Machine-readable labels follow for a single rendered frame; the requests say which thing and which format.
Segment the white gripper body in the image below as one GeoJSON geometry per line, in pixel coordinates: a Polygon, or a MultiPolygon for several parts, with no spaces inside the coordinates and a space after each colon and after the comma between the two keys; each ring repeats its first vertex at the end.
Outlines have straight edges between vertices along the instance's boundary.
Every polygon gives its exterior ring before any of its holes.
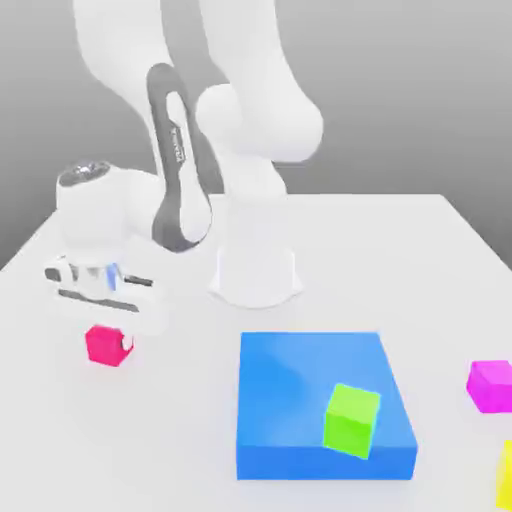
{"type": "Polygon", "coordinates": [[[167,327],[167,294],[154,280],[124,276],[115,291],[90,298],[76,286],[55,286],[59,309],[92,324],[128,330],[134,334],[159,335],[167,327]]]}

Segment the small red cube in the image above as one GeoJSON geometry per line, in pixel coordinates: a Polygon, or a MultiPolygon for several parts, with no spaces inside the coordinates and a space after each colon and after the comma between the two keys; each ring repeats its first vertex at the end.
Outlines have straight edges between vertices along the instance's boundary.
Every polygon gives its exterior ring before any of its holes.
{"type": "Polygon", "coordinates": [[[131,353],[122,348],[124,333],[118,328],[94,325],[85,334],[88,357],[91,361],[119,367],[131,353]]]}

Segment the small green cube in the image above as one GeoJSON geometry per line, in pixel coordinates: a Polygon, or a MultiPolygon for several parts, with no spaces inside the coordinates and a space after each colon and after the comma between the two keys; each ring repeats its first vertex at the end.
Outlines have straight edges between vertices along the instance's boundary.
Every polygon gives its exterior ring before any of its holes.
{"type": "Polygon", "coordinates": [[[379,393],[337,383],[324,416],[323,446],[367,460],[380,406],[379,393]]]}

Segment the small magenta cube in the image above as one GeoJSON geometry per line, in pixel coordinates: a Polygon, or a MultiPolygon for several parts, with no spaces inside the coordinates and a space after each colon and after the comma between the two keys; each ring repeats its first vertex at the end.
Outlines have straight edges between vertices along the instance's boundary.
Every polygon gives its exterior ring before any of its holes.
{"type": "Polygon", "coordinates": [[[507,360],[473,361],[466,390],[481,413],[512,413],[512,364],[507,360]]]}

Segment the small yellow cube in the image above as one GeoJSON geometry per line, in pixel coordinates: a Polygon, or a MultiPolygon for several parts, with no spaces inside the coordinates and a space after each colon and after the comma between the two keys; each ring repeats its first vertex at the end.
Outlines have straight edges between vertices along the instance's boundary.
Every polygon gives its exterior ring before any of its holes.
{"type": "Polygon", "coordinates": [[[512,512],[512,440],[506,440],[496,473],[496,507],[512,512]]]}

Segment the large blue box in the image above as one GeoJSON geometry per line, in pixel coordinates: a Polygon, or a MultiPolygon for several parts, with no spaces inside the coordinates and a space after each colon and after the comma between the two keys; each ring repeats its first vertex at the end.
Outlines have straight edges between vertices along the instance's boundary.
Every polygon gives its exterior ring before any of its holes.
{"type": "Polygon", "coordinates": [[[375,332],[244,332],[236,475],[240,480],[409,480],[418,443],[375,332]],[[376,393],[362,421],[366,458],[324,442],[336,385],[376,393]]]}

